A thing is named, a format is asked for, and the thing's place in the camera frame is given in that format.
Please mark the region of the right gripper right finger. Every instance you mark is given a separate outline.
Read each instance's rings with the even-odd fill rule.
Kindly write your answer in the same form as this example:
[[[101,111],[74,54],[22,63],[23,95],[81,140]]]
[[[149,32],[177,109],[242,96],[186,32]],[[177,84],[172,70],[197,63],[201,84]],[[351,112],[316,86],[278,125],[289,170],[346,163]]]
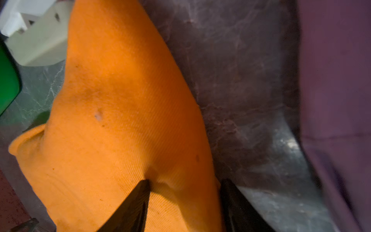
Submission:
[[[230,179],[221,181],[220,197],[227,232],[275,232]]]

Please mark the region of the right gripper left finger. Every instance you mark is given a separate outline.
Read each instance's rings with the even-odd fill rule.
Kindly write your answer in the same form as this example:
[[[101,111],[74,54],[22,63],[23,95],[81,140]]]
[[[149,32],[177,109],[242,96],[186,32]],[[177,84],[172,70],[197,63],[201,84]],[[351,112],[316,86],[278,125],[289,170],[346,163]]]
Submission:
[[[98,232],[143,232],[150,192],[150,181],[141,180]]]

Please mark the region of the orange pants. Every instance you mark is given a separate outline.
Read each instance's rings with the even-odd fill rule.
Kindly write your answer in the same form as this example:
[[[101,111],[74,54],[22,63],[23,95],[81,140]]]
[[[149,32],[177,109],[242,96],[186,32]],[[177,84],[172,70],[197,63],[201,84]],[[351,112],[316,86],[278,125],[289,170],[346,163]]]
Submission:
[[[75,1],[46,124],[9,146],[59,232],[95,232],[134,187],[147,232],[222,232],[200,109],[138,1]]]

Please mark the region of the green plastic basket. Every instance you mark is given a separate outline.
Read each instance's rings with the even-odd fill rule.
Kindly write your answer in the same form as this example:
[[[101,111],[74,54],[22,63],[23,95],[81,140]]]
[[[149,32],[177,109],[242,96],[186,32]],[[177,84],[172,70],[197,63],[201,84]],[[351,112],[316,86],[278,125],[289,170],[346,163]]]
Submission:
[[[1,42],[1,115],[21,90],[19,70],[6,45]]]

